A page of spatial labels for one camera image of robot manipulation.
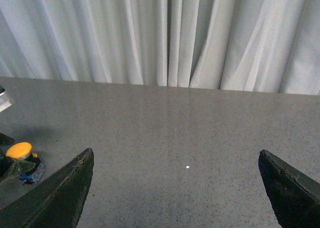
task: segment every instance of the white curtain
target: white curtain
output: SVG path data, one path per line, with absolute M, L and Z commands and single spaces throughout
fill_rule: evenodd
M 320 0 L 0 0 L 0 76 L 320 93 Z

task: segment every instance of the yellow cap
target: yellow cap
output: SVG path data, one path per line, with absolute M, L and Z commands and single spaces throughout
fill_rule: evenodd
M 21 142 L 11 146 L 6 152 L 7 157 L 24 160 L 31 154 L 32 145 L 28 142 Z

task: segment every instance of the black plastic part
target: black plastic part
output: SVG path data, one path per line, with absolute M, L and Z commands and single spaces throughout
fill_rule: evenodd
M 12 164 L 13 160 L 10 157 L 6 157 L 0 148 L 0 179 Z
M 75 228 L 91 185 L 94 153 L 87 148 L 0 211 L 1 228 Z
M 10 146 L 15 142 L 15 139 L 0 133 L 0 146 Z
M 38 157 L 34 157 L 32 154 L 29 155 L 29 157 L 27 157 L 25 159 L 27 162 L 32 162 L 32 163 L 35 163 L 35 166 L 32 170 L 29 170 L 27 172 L 25 172 L 25 174 L 27 176 L 31 175 L 33 172 L 36 171 L 36 169 L 38 168 L 38 166 L 40 165 L 41 163 L 41 160 L 38 158 Z
M 283 228 L 320 228 L 320 184 L 267 150 L 258 162 L 266 193 Z

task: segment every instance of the yellow object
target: yellow object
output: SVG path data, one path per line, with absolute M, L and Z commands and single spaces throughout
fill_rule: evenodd
M 30 156 L 32 145 L 28 142 L 21 142 L 11 146 L 6 152 L 7 157 L 24 160 Z

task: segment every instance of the gray countertop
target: gray countertop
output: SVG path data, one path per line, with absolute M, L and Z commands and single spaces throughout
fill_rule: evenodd
M 79 228 L 278 228 L 258 169 L 262 149 L 320 181 L 318 96 L 5 77 L 0 84 L 15 99 L 0 113 L 0 132 L 32 143 L 45 178 L 93 148 Z

